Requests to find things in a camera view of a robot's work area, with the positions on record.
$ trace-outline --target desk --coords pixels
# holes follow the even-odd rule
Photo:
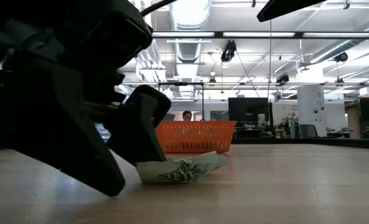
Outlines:
[[[235,128],[234,138],[260,138],[259,134],[264,129],[253,129],[253,128]]]
[[[0,223],[369,223],[369,149],[233,145],[226,157],[190,185],[143,185],[117,158],[127,185],[109,198],[0,151]]]

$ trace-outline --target overhead camera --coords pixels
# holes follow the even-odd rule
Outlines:
[[[220,58],[225,68],[228,68],[230,66],[230,61],[235,56],[235,52],[236,52],[235,41],[229,40],[226,44],[226,47],[223,49],[222,57]]]
[[[289,75],[288,74],[282,74],[277,77],[276,83],[279,83],[280,85],[283,85],[285,83],[289,82]]]
[[[216,78],[215,78],[215,77],[210,78],[210,79],[209,79],[209,82],[210,82],[210,83],[216,83]]]
[[[343,78],[338,78],[335,81],[335,83],[338,83],[338,85],[336,85],[337,87],[341,87],[341,86],[343,86],[342,83],[345,83],[345,82],[344,82]]]
[[[334,57],[334,61],[338,62],[346,62],[348,59],[348,55],[346,54],[346,52],[343,52],[339,55],[337,55],[336,57]]]
[[[344,10],[347,10],[350,8],[350,3],[346,0],[346,5],[343,7]]]

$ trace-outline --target white column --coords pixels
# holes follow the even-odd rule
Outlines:
[[[313,66],[308,71],[298,73],[301,83],[323,83],[322,68]],[[300,86],[297,89],[297,103],[299,105],[299,123],[314,125],[320,137],[327,135],[325,122],[325,99],[323,86]]]
[[[205,110],[205,115],[204,115],[204,119],[206,121],[210,121],[210,110]]]

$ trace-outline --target fluorescent light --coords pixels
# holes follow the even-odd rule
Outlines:
[[[270,37],[269,32],[224,32],[224,37]],[[294,32],[272,32],[272,37],[294,37]]]
[[[328,33],[313,33],[307,32],[303,34],[303,37],[369,37],[369,32],[359,32],[359,33],[338,33],[338,32],[328,32]]]
[[[210,44],[211,40],[167,40],[168,44]]]
[[[155,32],[153,37],[213,37],[214,32]]]

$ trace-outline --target ceiling beam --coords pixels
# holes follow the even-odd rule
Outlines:
[[[369,32],[331,32],[331,31],[241,31],[241,32],[154,32],[155,39],[282,39],[282,40],[369,40]]]
[[[277,83],[268,83],[268,82],[253,82],[253,83],[243,83],[243,82],[221,82],[221,83],[186,83],[186,82],[171,82],[171,83],[147,83],[147,82],[123,82],[122,85],[151,85],[151,86],[163,86],[163,85],[171,85],[171,86],[186,86],[186,85],[196,85],[196,86],[217,86],[217,85],[223,85],[223,86],[233,86],[233,85],[239,85],[239,86],[252,86],[252,85],[258,85],[258,86],[337,86],[338,83],[330,82],[330,83],[298,83],[298,82],[289,82],[289,83],[283,83],[278,85]],[[369,86],[369,83],[341,83],[340,86]]]

